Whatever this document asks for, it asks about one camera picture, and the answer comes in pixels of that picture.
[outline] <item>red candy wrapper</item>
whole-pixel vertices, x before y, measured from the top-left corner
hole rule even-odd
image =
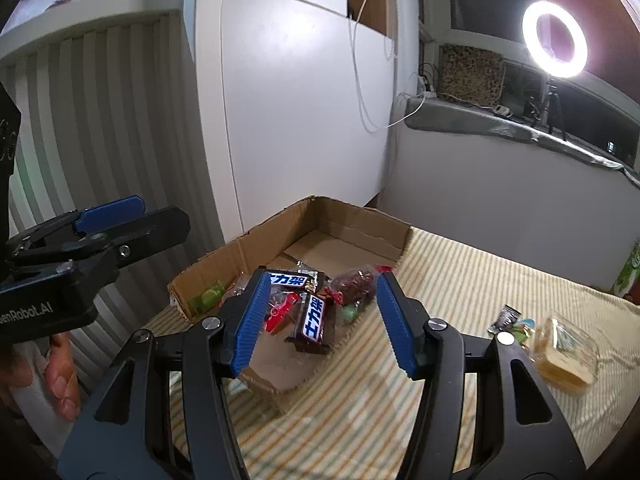
[[[292,309],[300,301],[300,295],[296,292],[284,292],[279,296],[272,294],[271,298],[274,301],[270,301],[270,311],[264,321],[264,330],[270,333],[278,333],[284,327],[284,324],[279,330],[276,329],[281,322],[284,322],[285,317],[289,316],[291,318]]]
[[[376,280],[380,272],[389,267],[364,265],[339,274],[326,286],[326,293],[334,298],[336,304],[345,306],[358,300],[372,300],[376,295]]]

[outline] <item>ring light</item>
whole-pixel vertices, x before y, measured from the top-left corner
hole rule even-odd
[[[551,14],[564,23],[574,40],[574,58],[569,62],[555,59],[545,51],[538,37],[538,20],[544,14]],[[524,41],[533,60],[553,77],[574,77],[587,64],[587,40],[575,18],[562,7],[551,2],[536,2],[524,13],[522,20]]]

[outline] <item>brown candy wrapper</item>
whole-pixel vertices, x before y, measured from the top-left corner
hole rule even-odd
[[[370,301],[376,295],[378,275],[378,270],[372,266],[355,267],[329,281],[326,293],[340,306],[354,304],[358,300]]]
[[[285,341],[298,352],[327,354],[334,345],[335,306],[315,294],[302,294],[296,327]]]
[[[324,285],[324,272],[318,270],[267,269],[271,275],[271,286],[283,286],[294,292],[315,294]]]

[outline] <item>blue gripper pad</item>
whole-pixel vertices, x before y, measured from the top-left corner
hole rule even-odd
[[[249,365],[251,355],[254,353],[255,342],[258,339],[258,333],[264,323],[264,314],[269,305],[270,292],[271,276],[268,272],[262,272],[257,285],[252,287],[250,281],[242,294],[244,296],[249,293],[251,297],[236,331],[234,355],[230,363],[233,377],[237,377]]]
[[[122,200],[109,202],[80,213],[74,222],[76,232],[87,235],[100,233],[116,225],[140,218],[145,213],[145,201],[133,195]]]
[[[421,372],[426,364],[423,327],[429,319],[427,312],[419,301],[402,293],[391,272],[378,276],[376,296],[398,366],[413,380],[423,378]]]

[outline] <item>cardboard box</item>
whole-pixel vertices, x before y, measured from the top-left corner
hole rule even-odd
[[[189,322],[197,322],[211,312],[190,310],[191,298],[216,281],[229,286],[241,272],[252,272],[259,266],[293,268],[301,260],[328,276],[363,264],[394,267],[409,235],[408,224],[378,210],[311,196],[180,273],[169,284],[172,303]],[[350,326],[336,326],[334,348],[357,334],[361,319]],[[284,342],[289,334],[289,329],[276,335],[260,334],[251,363],[241,375],[254,392],[267,396],[281,412],[295,403],[297,389],[326,365],[333,353],[297,352],[291,343]]]

